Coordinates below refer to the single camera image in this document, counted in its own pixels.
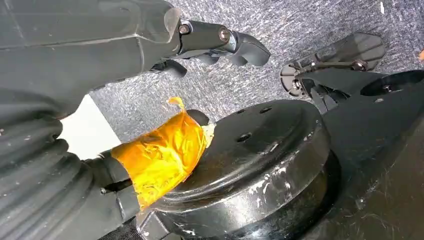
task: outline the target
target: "orange tape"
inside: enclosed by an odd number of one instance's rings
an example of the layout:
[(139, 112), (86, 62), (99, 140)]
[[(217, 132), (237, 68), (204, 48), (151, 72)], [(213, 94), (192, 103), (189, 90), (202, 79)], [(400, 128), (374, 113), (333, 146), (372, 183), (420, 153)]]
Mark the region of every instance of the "orange tape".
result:
[(173, 97), (169, 102), (178, 104), (181, 112), (152, 132), (111, 151), (128, 172), (140, 209), (184, 181), (212, 140), (187, 114), (181, 98)]

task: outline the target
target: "black machine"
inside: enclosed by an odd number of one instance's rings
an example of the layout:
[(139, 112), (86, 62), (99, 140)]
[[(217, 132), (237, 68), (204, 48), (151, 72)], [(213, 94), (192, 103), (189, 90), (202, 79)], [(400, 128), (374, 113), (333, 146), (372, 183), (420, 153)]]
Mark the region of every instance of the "black machine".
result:
[(356, 33), (284, 66), (284, 88), (315, 106), (218, 121), (194, 173), (138, 216), (143, 238), (422, 239), (424, 71), (367, 72), (385, 53)]
[(159, 0), (0, 7), (1, 240), (423, 239), (424, 71), (370, 72), (386, 52), (379, 37), (356, 33), (284, 66), (284, 88), (315, 104), (221, 119), (192, 175), (136, 216), (125, 169), (107, 151), (68, 153), (59, 119), (107, 83), (184, 76), (175, 59), (263, 66), (269, 51)]

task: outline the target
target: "bolt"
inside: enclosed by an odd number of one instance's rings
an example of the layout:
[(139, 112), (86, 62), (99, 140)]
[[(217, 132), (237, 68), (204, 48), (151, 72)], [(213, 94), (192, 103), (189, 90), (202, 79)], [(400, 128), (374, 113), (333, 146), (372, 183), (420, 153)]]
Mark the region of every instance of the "bolt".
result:
[(223, 26), (219, 29), (219, 39), (221, 39), (221, 41), (228, 42), (230, 40), (230, 37), (231, 37), (231, 34), (228, 28)]
[(291, 84), (291, 86), (296, 90), (301, 89), (301, 83), (299, 82), (299, 80), (293, 80), (293, 83)]
[(190, 33), (190, 27), (187, 24), (183, 24), (179, 26), (178, 30), (179, 30), (179, 33), (182, 35)]

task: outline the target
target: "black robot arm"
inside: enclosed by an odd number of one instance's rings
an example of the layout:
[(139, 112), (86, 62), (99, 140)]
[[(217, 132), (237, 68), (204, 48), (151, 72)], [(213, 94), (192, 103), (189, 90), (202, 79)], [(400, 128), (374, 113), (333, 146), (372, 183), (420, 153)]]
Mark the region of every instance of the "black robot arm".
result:
[[(269, 58), (252, 37), (265, 54), (255, 61), (221, 25), (184, 32), (165, 1), (8, 0), (0, 9), (0, 239), (96, 240), (138, 211), (126, 171), (107, 152), (81, 161), (57, 139), (60, 119), (90, 90), (168, 70), (178, 58), (240, 54), (259, 66)], [(194, 33), (220, 42), (191, 46)]]

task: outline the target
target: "hole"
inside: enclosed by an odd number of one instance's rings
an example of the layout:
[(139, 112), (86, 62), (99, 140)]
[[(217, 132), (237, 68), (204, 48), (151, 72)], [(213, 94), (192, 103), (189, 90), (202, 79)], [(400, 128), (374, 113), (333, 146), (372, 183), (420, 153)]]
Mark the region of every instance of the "hole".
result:
[(377, 79), (366, 85), (360, 91), (363, 96), (381, 96), (413, 88), (424, 80), (424, 71), (414, 70), (400, 72)]
[(244, 142), (244, 141), (246, 141), (248, 138), (250, 138), (252, 136), (252, 134), (250, 133), (250, 132), (248, 132), (248, 133), (244, 133), (244, 134), (242, 134), (239, 138), (237, 138), (237, 142), (238, 143), (241, 143), (241, 142)]
[(260, 114), (264, 114), (264, 113), (266, 113), (266, 112), (268, 112), (269, 110), (271, 110), (271, 109), (273, 109), (272, 107), (265, 107), (265, 108), (263, 108), (259, 113)]

